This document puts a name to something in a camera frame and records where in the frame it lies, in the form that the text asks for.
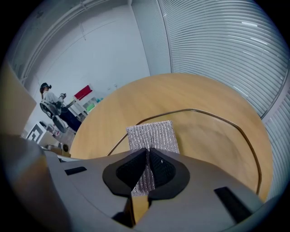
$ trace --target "white wall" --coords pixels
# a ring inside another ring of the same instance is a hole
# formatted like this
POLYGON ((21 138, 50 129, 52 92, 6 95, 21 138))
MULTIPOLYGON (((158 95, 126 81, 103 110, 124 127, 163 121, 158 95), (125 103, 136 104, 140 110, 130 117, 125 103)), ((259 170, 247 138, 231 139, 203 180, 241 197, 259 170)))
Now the white wall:
POLYGON ((43 49, 25 83, 37 102, 28 130, 36 121, 52 123, 39 107, 43 82, 51 84, 57 96, 65 92, 69 103, 87 84, 97 97, 105 97, 116 89, 114 85, 150 75, 131 6, 112 7, 112 3, 98 5, 77 16, 43 49))

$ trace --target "black slot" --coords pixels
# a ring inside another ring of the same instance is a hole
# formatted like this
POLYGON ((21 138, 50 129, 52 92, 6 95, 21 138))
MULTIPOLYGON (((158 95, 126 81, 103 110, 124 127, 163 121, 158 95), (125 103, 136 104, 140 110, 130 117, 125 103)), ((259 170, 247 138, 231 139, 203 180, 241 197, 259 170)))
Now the black slot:
POLYGON ((228 187, 217 188, 214 190, 214 192, 221 200, 225 208, 228 210, 232 218, 236 221, 236 223, 240 223, 247 217, 251 216, 251 212, 228 187))
POLYGON ((73 168, 73 169, 67 169, 65 170, 65 173, 69 176, 69 175, 72 175, 72 174, 76 174, 76 173, 79 173, 79 172, 83 172, 83 171, 86 171, 87 169, 85 167, 77 167, 77 168, 73 168))

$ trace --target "green object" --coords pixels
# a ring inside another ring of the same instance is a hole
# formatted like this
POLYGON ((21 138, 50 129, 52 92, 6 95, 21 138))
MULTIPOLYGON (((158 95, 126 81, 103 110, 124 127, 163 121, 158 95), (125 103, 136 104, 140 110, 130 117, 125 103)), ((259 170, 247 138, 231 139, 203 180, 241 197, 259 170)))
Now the green object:
POLYGON ((92 103, 91 105, 88 105, 87 106, 87 112, 89 112, 94 107, 95 107, 95 104, 94 103, 92 103))

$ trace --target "silver cloth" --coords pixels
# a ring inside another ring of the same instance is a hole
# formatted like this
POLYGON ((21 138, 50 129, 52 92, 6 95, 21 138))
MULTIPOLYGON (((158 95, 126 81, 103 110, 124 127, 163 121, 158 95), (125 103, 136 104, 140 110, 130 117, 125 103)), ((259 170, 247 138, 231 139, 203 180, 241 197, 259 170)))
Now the silver cloth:
POLYGON ((151 190, 155 189, 154 178, 149 165, 149 148, 154 147, 179 153, 172 121, 160 121, 129 126, 126 130, 128 133, 130 150, 140 148, 147 149, 147 165, 145 171, 131 194, 132 196, 148 195, 151 190))

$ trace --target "person wearing headset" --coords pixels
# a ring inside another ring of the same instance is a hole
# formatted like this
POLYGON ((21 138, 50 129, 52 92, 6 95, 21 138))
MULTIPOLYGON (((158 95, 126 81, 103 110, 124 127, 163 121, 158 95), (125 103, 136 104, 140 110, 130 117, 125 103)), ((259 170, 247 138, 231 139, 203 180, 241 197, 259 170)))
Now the person wearing headset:
POLYGON ((67 107, 63 105, 63 99, 66 97, 66 94, 61 94, 61 96, 57 98, 54 93, 49 92, 49 89, 51 89, 51 85, 48 85, 47 83, 43 83, 40 86, 41 98, 46 102, 55 105, 60 113, 59 117, 64 120, 70 128, 77 132, 81 122, 76 119, 67 107))

